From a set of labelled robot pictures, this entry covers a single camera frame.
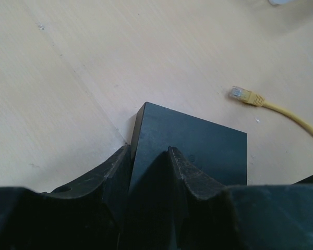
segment screw hole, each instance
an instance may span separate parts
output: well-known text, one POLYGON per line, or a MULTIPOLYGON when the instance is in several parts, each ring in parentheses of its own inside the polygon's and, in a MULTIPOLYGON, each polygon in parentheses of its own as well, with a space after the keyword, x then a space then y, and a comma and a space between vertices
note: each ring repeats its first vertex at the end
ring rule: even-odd
POLYGON ((53 190, 52 193, 64 193, 70 190, 72 189, 69 186, 60 186, 53 190))

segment ethernet cable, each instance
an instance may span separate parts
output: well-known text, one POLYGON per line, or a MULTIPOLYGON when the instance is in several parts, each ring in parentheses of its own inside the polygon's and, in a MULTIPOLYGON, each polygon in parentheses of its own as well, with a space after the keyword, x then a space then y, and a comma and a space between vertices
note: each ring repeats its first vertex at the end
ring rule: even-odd
POLYGON ((313 127, 310 124, 306 123, 303 119, 301 119, 299 116, 295 115, 294 113, 284 108, 281 108, 277 105, 267 102, 263 96, 255 92, 242 89, 241 87, 234 86, 230 92, 230 97, 235 98, 246 104, 251 104, 257 107, 268 108, 278 113, 281 113, 285 115, 286 117, 289 117, 291 120, 295 121, 297 124, 299 124, 309 134, 313 136, 313 127))

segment white tabletop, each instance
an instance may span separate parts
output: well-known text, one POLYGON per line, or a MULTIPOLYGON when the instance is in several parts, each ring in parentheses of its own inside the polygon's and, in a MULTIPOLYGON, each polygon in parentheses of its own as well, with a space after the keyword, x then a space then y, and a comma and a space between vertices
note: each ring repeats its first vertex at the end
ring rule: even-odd
POLYGON ((313 174, 313 138, 233 85, 313 125, 313 0, 0 1, 0 185, 75 179, 146 101, 248 133, 248 184, 313 174))

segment table surface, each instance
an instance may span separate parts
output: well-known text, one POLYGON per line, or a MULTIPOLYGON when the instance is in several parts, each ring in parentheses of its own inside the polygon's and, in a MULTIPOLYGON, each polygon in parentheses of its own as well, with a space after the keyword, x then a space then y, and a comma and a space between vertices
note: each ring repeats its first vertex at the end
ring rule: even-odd
POLYGON ((248 184, 313 174, 313 0, 0 1, 0 186, 51 191, 106 160, 149 101, 248 133, 248 184))

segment cable cord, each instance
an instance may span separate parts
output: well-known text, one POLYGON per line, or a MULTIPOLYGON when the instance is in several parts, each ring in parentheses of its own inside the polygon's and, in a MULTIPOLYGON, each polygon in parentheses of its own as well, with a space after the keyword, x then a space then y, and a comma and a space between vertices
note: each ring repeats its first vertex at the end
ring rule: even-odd
POLYGON ((281 108, 277 105, 269 103, 265 100, 265 98, 255 92, 242 89, 241 87, 233 87, 230 92, 230 97, 235 98, 243 103, 251 104, 257 107, 264 107, 270 110, 276 111, 280 114, 285 115, 291 120, 295 121, 301 127, 303 127, 310 135, 313 136, 313 127, 305 122, 302 118, 297 116, 296 114, 281 108))

